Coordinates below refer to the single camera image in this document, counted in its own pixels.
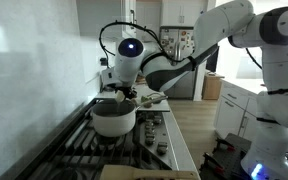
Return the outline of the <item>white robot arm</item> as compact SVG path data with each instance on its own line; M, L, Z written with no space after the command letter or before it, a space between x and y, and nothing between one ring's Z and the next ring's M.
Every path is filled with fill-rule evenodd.
M102 83L128 93L141 74L150 89L166 91L208 60L225 38L236 48L262 51L266 89L257 95L258 129L242 169L254 180L288 180L288 6L256 15L249 0L232 0L207 11L194 25L193 52L175 65L159 42L124 39L115 66L102 71Z

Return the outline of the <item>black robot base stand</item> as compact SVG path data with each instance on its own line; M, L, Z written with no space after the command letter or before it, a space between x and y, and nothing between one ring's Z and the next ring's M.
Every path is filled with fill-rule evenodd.
M216 141L212 155L204 154L202 180L288 180L288 135L258 134L249 141L228 134Z

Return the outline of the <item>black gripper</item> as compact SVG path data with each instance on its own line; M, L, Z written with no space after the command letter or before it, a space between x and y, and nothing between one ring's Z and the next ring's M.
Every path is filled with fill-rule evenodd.
M118 90L122 91L125 95L125 98L132 99L137 97L137 91L132 87L117 87L115 92Z

